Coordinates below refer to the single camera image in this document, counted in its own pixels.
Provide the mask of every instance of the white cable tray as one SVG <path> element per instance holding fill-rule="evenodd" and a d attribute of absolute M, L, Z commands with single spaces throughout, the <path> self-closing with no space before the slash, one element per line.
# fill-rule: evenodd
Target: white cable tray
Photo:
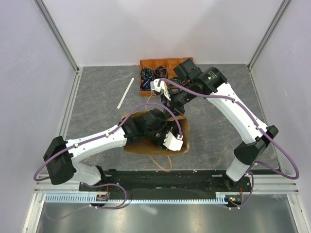
<path fill-rule="evenodd" d="M 96 200 L 97 194 L 47 193 L 45 202 L 49 203 L 122 203 L 123 200 Z M 225 195 L 216 194 L 216 199 L 191 200 L 127 200 L 126 204 L 228 204 Z"/>

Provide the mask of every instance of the gray floor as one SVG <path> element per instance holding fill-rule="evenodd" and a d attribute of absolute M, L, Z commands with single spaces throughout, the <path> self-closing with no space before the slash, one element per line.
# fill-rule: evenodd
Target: gray floor
<path fill-rule="evenodd" d="M 211 65 L 199 65 L 206 70 Z M 261 120 L 259 102 L 246 65 L 215 65 L 228 79 L 234 91 L 248 108 Z M 135 78 L 122 106 L 117 106 L 131 78 Z M 123 113 L 147 101 L 139 96 L 139 67 L 85 67 L 83 69 L 74 104 L 67 139 L 84 137 L 106 130 L 117 124 Z M 159 102 L 159 97 L 152 101 Z M 173 169 L 227 169 L 241 143 L 235 128 L 211 103 L 196 98 L 185 106 L 190 121 L 190 150 L 172 157 Z M 155 159 L 169 167 L 166 157 Z M 260 160 L 278 168 L 276 156 L 270 146 Z M 114 148 L 84 160 L 103 169 L 118 170 L 158 169 L 149 156 L 126 153 Z"/>
<path fill-rule="evenodd" d="M 48 203 L 51 217 L 85 204 Z M 296 233 L 286 196 L 252 196 L 240 210 L 215 205 L 132 204 L 119 210 L 87 208 L 61 221 L 42 217 L 37 233 Z"/>

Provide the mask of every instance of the orange tray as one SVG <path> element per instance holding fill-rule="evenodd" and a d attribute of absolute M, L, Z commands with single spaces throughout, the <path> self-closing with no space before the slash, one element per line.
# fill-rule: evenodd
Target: orange tray
<path fill-rule="evenodd" d="M 174 68 L 178 66 L 181 62 L 190 58 L 193 61 L 192 57 L 178 57 L 178 58 L 165 58 L 165 59 L 148 59 L 140 61 L 140 70 L 139 70 L 139 78 L 140 83 L 143 82 L 143 79 L 140 76 L 141 69 L 144 67 L 148 67 L 155 71 L 159 66 L 162 66 L 167 69 L 167 76 L 170 79 L 171 77 L 176 76 L 174 72 Z M 142 91 L 140 90 L 140 96 L 149 97 L 151 96 L 151 91 Z"/>

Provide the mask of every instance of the small object in tray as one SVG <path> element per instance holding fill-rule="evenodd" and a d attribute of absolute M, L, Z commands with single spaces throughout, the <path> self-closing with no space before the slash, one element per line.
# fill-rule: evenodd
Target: small object in tray
<path fill-rule="evenodd" d="M 140 76 L 143 80 L 143 82 L 140 84 L 140 89 L 142 91 L 150 91 L 150 83 L 155 79 L 152 69 L 144 67 L 141 69 Z"/>
<path fill-rule="evenodd" d="M 159 66 L 157 69 L 155 69 L 155 78 L 167 78 L 167 69 L 163 66 Z"/>
<path fill-rule="evenodd" d="M 182 82 L 181 82 L 180 79 L 179 79 L 178 77 L 176 77 L 176 76 L 171 77 L 170 80 L 172 80 L 174 83 L 177 83 L 177 84 L 179 84 L 179 85 L 182 85 Z M 176 90 L 177 87 L 175 87 L 174 85 L 170 84 L 170 85 L 169 85 L 169 89 L 171 89 L 171 90 Z"/>
<path fill-rule="evenodd" d="M 154 72 L 152 69 L 148 67 L 144 67 L 141 69 L 140 76 L 142 80 L 148 79 L 154 76 Z"/>

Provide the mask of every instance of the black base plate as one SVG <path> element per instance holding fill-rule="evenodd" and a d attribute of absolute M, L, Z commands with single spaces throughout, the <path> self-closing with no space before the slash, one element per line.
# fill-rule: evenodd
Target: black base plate
<path fill-rule="evenodd" d="M 248 177 L 238 183 L 225 175 L 225 170 L 175 170 L 164 171 L 105 171 L 106 179 L 98 184 L 118 183 L 125 188 L 129 200 L 187 200 L 214 199 L 216 192 L 249 192 Z M 107 187 L 88 188 L 80 184 L 79 191 L 107 191 Z M 110 198 L 123 199 L 122 190 L 111 186 Z"/>

